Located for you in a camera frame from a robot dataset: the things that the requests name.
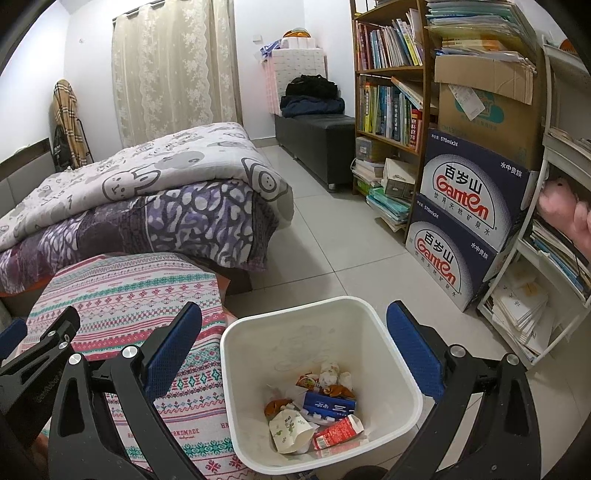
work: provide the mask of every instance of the black bench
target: black bench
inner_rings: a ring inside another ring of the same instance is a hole
[[[275,137],[296,159],[334,190],[351,183],[355,158],[355,118],[330,115],[275,116]]]

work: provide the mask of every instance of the black round object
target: black round object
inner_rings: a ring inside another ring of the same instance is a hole
[[[376,465],[358,466],[348,472],[343,480],[382,480],[388,471]]]

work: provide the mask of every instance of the metal screw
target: metal screw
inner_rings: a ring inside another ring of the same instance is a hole
[[[70,365],[77,365],[80,363],[80,360],[82,360],[82,355],[79,353],[75,353],[68,359]]]
[[[509,355],[507,355],[507,361],[511,365],[519,365],[519,357],[514,353],[510,353]]]
[[[452,346],[449,351],[451,352],[451,354],[457,358],[462,358],[463,356],[466,355],[466,351],[464,350],[464,347],[461,347],[459,345],[454,345]]]
[[[123,356],[125,358],[133,358],[137,354],[138,354],[138,348],[135,345],[129,345],[123,349]]]

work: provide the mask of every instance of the floor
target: floor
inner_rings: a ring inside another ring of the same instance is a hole
[[[474,310],[460,312],[446,294],[405,250],[361,196],[330,194],[281,147],[260,149],[292,186],[295,215],[290,227],[275,233],[269,245],[268,270],[252,276],[254,291],[228,297],[226,307],[237,317],[272,312],[340,295],[368,301],[382,317],[394,300],[402,300],[419,322],[435,327],[447,343],[460,343],[472,355],[501,358],[503,340]],[[591,362],[581,343],[581,355]],[[579,382],[573,366],[581,361],[573,350],[546,357],[528,373],[542,439],[543,474],[562,456],[589,414],[591,382]],[[464,421],[441,467],[453,464],[478,411],[473,395]],[[424,400],[422,425],[433,406]],[[350,461],[317,471],[320,480],[337,480],[359,465],[390,468],[414,434]]]

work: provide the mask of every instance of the teal logo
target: teal logo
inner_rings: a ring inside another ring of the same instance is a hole
[[[485,108],[484,111],[480,115],[478,115],[477,118],[487,120],[494,124],[503,123],[503,120],[505,120],[505,114],[503,113],[503,110],[500,106],[495,105],[495,96],[491,92],[485,92],[484,90],[474,89],[474,91],[478,95],[478,98],[483,103]],[[463,113],[464,110],[457,102],[457,100],[455,101],[455,104],[457,111]]]

